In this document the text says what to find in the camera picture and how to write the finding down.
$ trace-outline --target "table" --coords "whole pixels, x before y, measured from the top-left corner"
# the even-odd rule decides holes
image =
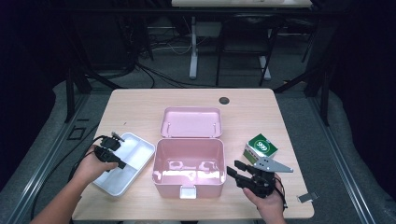
[[[311,7],[310,0],[172,0],[173,7]],[[198,49],[196,48],[196,20],[191,19],[191,63],[190,79],[196,79],[198,66]],[[259,57],[261,67],[265,57]],[[264,74],[265,80],[271,80],[269,69]]]
[[[222,105],[220,97],[230,103]],[[303,175],[296,160],[285,123],[274,93],[268,89],[158,89],[115,90],[112,92],[96,136],[111,132],[134,133],[153,145],[160,134],[163,112],[168,106],[213,106],[220,110],[226,164],[243,157],[245,143],[262,133],[279,151],[274,156],[294,169],[279,174],[286,190],[289,208],[285,218],[309,218],[314,215],[312,203],[299,203],[296,196],[307,193]],[[221,196],[214,199],[165,199],[151,179],[153,159],[125,194],[114,198],[90,184],[82,193],[74,220],[203,220],[259,219],[255,205],[229,176]]]

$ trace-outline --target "hand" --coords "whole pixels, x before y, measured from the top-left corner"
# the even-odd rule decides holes
[[[99,177],[104,171],[112,170],[118,166],[116,162],[102,162],[94,154],[93,150],[96,145],[92,145],[88,150],[85,158],[79,164],[72,180],[78,180],[80,183],[89,185],[93,180]]]
[[[276,187],[282,192],[282,186],[279,181],[276,181]],[[247,198],[257,206],[257,210],[259,210],[260,216],[262,216],[265,223],[286,223],[285,218],[283,218],[283,201],[275,190],[266,198],[257,197],[247,188],[244,188],[243,191]]]

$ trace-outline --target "white plastic tray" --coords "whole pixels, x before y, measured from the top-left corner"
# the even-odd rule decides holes
[[[116,197],[120,197],[130,187],[155,152],[154,145],[132,133],[125,133],[121,138],[125,142],[120,142],[121,146],[114,154],[127,165],[124,169],[117,167],[104,172],[93,181],[93,184]]]

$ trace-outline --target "pink storage box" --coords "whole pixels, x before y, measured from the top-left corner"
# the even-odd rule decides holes
[[[219,197],[226,179],[220,112],[168,107],[154,156],[152,179],[164,198]]]

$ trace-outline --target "person's arm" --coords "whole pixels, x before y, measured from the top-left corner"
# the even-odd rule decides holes
[[[104,171],[118,166],[116,162],[99,161],[92,153],[93,149],[94,146],[81,161],[73,178],[31,223],[69,223],[82,191]]]
[[[282,187],[276,181],[276,187],[282,192]],[[280,195],[274,190],[271,195],[266,198],[257,197],[250,189],[243,189],[247,198],[257,206],[260,216],[266,224],[285,224],[286,220],[283,217],[283,201]]]

